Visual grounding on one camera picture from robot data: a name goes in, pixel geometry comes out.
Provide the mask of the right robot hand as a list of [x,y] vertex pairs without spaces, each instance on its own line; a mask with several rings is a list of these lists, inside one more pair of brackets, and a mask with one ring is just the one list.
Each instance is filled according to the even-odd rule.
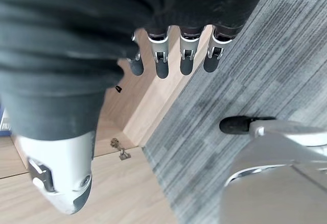
[[126,59],[143,73],[135,31],[168,76],[168,31],[180,29],[180,71],[193,69],[213,26],[204,69],[216,70],[259,0],[1,0],[1,102],[20,138],[33,185],[60,212],[79,212],[92,186],[96,129]]

